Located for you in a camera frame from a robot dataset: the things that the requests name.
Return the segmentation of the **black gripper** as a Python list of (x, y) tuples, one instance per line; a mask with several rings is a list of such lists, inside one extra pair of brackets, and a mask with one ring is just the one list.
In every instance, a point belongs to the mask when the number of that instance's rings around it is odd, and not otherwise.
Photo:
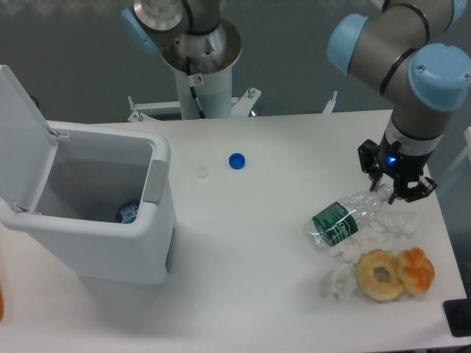
[(361, 170), (369, 176), (369, 191), (376, 190), (384, 175), (393, 180), (388, 204), (397, 199), (414, 202), (429, 196), (437, 184), (424, 175), (424, 167), (437, 139), (416, 140), (400, 133), (384, 134), (380, 143), (365, 140), (358, 147)]

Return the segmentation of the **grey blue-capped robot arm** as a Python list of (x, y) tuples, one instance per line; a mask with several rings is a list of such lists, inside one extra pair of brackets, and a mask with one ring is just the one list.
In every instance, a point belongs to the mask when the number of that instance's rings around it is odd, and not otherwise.
[[(358, 150), (373, 185), (393, 181), (390, 201), (429, 196), (436, 183), (423, 168), (447, 122), (470, 89), (470, 58), (434, 43), (466, 9), (465, 1), (384, 1), (369, 20), (344, 18), (327, 44), (327, 58), (394, 106), (380, 143)], [(238, 30), (220, 14), (218, 1), (134, 1), (121, 12), (143, 51), (160, 53), (174, 71), (184, 119), (246, 115), (246, 99), (232, 98), (232, 67), (241, 53)]]

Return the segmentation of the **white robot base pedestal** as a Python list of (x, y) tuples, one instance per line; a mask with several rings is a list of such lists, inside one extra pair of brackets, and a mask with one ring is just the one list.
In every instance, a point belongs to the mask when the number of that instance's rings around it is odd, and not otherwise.
[(224, 19), (208, 34), (183, 33), (160, 49), (173, 70), (183, 120), (229, 118), (232, 67), (241, 54), (241, 36)]

